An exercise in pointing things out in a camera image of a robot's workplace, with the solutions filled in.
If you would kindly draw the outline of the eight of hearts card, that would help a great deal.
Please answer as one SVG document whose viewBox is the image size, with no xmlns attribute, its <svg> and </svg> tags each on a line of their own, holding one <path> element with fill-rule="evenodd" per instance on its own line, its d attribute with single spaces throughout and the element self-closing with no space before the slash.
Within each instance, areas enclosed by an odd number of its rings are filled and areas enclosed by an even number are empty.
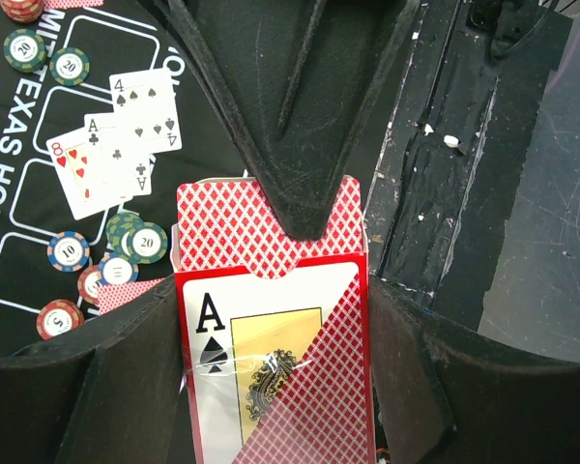
<svg viewBox="0 0 580 464">
<path fill-rule="evenodd" d="M 81 220 L 117 206 L 118 191 L 105 180 L 100 153 L 87 142 L 84 128 L 46 141 L 61 187 L 75 220 Z"/>
</svg>

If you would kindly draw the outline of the green poker chip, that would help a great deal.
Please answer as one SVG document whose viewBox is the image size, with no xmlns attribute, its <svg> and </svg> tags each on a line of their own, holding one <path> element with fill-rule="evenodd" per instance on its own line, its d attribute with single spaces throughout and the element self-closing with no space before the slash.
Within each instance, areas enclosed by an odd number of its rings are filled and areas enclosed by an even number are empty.
<svg viewBox="0 0 580 464">
<path fill-rule="evenodd" d="M 42 37 L 28 29 L 15 30 L 7 37 L 3 54 L 12 68 L 23 73 L 39 70 L 47 57 Z"/>
<path fill-rule="evenodd" d="M 131 264 L 154 264 L 167 252 L 168 238 L 164 229 L 134 213 L 120 212 L 111 217 L 105 234 L 113 251 Z"/>
<path fill-rule="evenodd" d="M 60 85 L 77 86 L 88 77 L 90 61 L 81 49 L 73 46 L 63 47 L 52 55 L 49 71 Z"/>
</svg>

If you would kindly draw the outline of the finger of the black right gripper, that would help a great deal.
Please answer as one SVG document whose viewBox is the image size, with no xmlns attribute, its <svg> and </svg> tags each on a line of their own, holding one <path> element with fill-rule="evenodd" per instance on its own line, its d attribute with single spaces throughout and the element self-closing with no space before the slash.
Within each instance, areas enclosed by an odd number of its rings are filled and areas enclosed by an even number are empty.
<svg viewBox="0 0 580 464">
<path fill-rule="evenodd" d="M 316 240 L 416 1 L 153 1 L 283 230 Z"/>
</svg>

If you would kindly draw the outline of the red playing card deck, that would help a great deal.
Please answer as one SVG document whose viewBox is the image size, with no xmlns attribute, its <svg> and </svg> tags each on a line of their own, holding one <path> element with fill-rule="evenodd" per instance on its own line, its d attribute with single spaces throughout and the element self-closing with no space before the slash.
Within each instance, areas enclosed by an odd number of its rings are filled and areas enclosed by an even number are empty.
<svg viewBox="0 0 580 464">
<path fill-rule="evenodd" d="M 316 241 L 287 236 L 251 179 L 181 185 L 177 210 L 196 461 L 374 462 L 359 182 Z"/>
</svg>

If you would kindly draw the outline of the four of spades card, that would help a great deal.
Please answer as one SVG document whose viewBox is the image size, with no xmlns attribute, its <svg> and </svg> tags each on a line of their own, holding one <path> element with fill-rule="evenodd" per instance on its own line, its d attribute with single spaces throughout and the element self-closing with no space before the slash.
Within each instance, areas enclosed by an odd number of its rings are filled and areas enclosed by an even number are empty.
<svg viewBox="0 0 580 464">
<path fill-rule="evenodd" d="M 168 68 L 109 77 L 117 126 L 129 143 L 149 154 L 177 151 L 182 136 Z"/>
</svg>

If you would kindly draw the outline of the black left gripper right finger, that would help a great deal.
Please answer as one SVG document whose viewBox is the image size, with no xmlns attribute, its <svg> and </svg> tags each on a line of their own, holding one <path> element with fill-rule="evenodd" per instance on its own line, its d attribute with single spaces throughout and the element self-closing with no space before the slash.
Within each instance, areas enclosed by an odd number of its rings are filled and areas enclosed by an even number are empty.
<svg viewBox="0 0 580 464">
<path fill-rule="evenodd" d="M 580 363 L 486 338 L 369 281 L 371 365 L 395 463 L 580 463 Z"/>
</svg>

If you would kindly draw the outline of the red backed playing card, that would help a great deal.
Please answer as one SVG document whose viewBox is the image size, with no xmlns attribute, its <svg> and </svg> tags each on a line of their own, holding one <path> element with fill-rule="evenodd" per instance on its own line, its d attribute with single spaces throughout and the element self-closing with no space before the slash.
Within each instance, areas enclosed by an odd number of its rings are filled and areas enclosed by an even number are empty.
<svg viewBox="0 0 580 464">
<path fill-rule="evenodd" d="M 99 314 L 104 315 L 135 300 L 161 282 L 163 282 L 163 278 L 124 284 L 102 284 L 99 289 Z"/>
</svg>

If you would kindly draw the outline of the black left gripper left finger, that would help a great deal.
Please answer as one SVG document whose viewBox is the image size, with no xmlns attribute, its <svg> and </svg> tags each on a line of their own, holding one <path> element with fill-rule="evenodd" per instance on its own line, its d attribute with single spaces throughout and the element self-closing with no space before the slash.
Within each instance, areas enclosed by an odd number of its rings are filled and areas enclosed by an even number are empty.
<svg viewBox="0 0 580 464">
<path fill-rule="evenodd" d="M 0 354 L 0 463 L 190 463 L 175 283 Z"/>
</svg>

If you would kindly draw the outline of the blue poker chip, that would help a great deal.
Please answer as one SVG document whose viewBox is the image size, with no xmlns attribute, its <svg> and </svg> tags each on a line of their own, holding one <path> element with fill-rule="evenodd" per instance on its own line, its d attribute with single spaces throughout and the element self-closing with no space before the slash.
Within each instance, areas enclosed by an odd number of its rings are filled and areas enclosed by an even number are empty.
<svg viewBox="0 0 580 464">
<path fill-rule="evenodd" d="M 60 232 L 49 241 L 46 254 L 54 269 L 73 273 L 88 265 L 90 246 L 82 234 L 68 230 Z"/>
<path fill-rule="evenodd" d="M 138 278 L 138 266 L 115 252 L 106 254 L 99 263 L 101 284 L 120 285 L 135 282 Z"/>
</svg>

